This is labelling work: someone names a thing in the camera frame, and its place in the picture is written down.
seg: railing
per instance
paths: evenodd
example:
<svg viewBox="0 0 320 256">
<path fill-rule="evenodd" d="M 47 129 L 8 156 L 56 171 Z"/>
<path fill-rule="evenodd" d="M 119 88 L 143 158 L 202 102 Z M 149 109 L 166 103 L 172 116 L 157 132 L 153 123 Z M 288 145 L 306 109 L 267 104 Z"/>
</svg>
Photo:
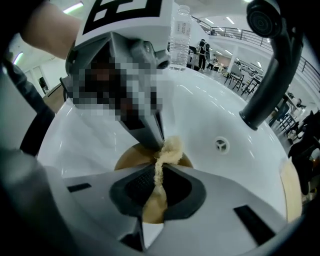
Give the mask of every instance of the railing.
<svg viewBox="0 0 320 256">
<path fill-rule="evenodd" d="M 232 27 L 211 27 L 207 23 L 193 17 L 202 29 L 210 36 L 228 37 L 238 40 L 244 40 L 251 44 L 263 47 L 273 52 L 269 38 L 258 36 L 252 31 L 237 29 Z M 320 93 L 320 74 L 319 72 L 303 57 L 300 58 L 297 70 L 300 71 Z"/>
</svg>

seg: black faucet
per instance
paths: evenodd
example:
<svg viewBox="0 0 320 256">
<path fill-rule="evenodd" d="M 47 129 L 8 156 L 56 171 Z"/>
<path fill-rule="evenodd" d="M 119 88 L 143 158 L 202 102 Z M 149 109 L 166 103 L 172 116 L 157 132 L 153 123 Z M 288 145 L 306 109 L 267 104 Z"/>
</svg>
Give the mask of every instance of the black faucet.
<svg viewBox="0 0 320 256">
<path fill-rule="evenodd" d="M 273 55 L 265 76 L 251 100 L 240 111 L 253 130 L 271 114 L 286 93 L 301 57 L 303 33 L 290 15 L 280 14 L 276 1 L 254 0 L 247 6 L 247 21 L 257 35 L 271 39 Z"/>
</svg>

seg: white sink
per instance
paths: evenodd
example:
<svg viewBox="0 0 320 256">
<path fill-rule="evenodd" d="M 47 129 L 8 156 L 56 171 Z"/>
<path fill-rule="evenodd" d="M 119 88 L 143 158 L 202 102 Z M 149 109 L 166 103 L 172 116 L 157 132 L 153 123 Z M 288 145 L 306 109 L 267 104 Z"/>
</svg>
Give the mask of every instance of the white sink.
<svg viewBox="0 0 320 256">
<path fill-rule="evenodd" d="M 236 181 L 286 217 L 280 170 L 288 158 L 265 122 L 257 131 L 243 122 L 239 111 L 247 103 L 242 98 L 189 68 L 165 70 L 157 90 L 163 98 L 164 136 L 181 137 L 195 169 Z M 93 114 L 67 100 L 45 135 L 38 160 L 64 178 L 112 172 L 137 143 L 106 111 Z"/>
</svg>

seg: drain hole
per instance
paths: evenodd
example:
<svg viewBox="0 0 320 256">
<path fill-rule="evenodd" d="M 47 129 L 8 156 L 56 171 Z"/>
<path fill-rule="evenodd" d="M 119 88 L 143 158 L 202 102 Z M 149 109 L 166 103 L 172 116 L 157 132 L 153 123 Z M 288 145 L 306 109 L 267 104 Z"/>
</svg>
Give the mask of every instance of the drain hole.
<svg viewBox="0 0 320 256">
<path fill-rule="evenodd" d="M 215 139 L 215 148 L 221 153 L 226 154 L 229 152 L 229 142 L 224 137 L 217 137 Z"/>
</svg>

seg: water bottle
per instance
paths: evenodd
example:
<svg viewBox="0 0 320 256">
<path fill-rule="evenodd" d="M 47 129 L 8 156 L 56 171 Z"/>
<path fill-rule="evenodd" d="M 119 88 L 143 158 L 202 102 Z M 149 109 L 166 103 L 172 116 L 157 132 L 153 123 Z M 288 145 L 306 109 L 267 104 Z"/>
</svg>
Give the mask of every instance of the water bottle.
<svg viewBox="0 0 320 256">
<path fill-rule="evenodd" d="M 187 67 L 189 44 L 191 38 L 192 17 L 190 8 L 180 5 L 173 15 L 170 35 L 170 67 L 175 70 L 184 70 Z"/>
</svg>

